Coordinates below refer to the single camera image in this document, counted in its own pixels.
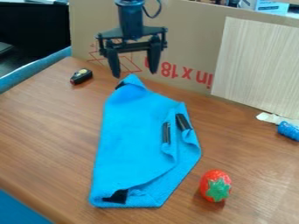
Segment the strawberry toy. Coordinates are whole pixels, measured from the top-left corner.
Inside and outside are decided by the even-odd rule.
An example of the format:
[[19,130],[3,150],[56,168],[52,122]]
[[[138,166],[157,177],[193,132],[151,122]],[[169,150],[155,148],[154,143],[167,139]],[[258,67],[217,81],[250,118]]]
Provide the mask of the strawberry toy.
[[221,170],[208,171],[200,180],[201,195],[208,201],[223,201],[231,191],[232,180]]

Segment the wooden board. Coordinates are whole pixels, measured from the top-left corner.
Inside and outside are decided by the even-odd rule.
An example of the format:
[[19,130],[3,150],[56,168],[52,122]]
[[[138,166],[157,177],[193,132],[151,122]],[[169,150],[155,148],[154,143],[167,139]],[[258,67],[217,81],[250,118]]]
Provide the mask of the wooden board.
[[299,29],[228,17],[212,94],[299,118]]

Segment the folded cloth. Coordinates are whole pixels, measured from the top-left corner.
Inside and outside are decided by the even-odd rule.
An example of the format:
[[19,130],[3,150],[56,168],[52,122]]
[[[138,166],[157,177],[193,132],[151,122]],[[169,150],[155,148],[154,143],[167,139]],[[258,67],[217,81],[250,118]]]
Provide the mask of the folded cloth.
[[185,105],[130,74],[105,103],[89,203],[160,207],[200,156]]

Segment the wooden table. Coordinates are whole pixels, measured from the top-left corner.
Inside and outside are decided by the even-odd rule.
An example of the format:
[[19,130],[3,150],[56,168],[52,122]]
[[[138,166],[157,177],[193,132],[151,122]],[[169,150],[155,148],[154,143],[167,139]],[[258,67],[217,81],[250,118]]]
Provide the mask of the wooden table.
[[[69,84],[79,68],[94,79]],[[150,80],[184,101],[203,157],[163,207],[100,209],[87,203],[102,105],[117,79],[103,67],[63,59],[0,96],[0,186],[58,223],[299,223],[298,144],[257,121],[260,112]],[[233,192],[213,204],[200,176],[229,173]]]

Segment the blue object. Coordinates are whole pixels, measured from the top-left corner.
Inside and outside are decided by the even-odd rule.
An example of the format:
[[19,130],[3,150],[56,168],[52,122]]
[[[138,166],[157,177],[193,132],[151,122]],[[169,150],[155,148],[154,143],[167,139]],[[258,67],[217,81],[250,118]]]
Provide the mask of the blue object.
[[281,122],[277,127],[278,133],[299,142],[299,128],[288,122]]
[[[177,126],[177,114],[189,129]],[[95,207],[160,207],[201,156],[184,103],[148,90],[134,74],[108,97],[102,121],[89,195]]]
[[36,60],[28,65],[21,66],[12,73],[6,74],[0,78],[0,94],[9,90],[10,88],[13,88],[18,83],[32,77],[34,74],[39,73],[40,71],[67,56],[71,56],[71,47],[67,47],[59,52],[51,54],[43,59]]
[[0,223],[50,224],[52,222],[0,190]]

